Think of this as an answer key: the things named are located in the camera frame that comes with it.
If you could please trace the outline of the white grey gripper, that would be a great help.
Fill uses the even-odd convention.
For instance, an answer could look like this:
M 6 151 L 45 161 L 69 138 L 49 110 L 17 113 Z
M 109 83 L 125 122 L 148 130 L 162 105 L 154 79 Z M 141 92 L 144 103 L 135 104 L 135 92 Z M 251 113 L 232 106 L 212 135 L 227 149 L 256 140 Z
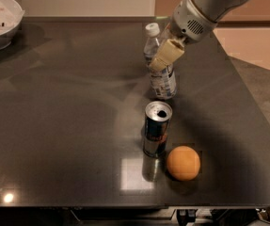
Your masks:
M 171 15 L 169 30 L 184 43 L 196 43 L 203 40 L 215 27 L 216 23 L 203 15 L 193 0 L 182 0 Z M 184 54 L 181 40 L 163 41 L 151 60 L 150 68 L 160 72 L 180 58 Z

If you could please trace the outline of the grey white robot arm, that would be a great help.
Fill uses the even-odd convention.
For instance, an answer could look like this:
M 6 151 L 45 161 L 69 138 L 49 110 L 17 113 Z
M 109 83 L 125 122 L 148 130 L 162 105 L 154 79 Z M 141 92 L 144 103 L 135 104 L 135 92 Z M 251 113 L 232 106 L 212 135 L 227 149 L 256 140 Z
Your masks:
M 185 46 L 203 40 L 231 10 L 249 0 L 182 0 L 175 7 L 164 30 L 165 39 L 151 60 L 150 68 L 160 72 L 185 52 Z

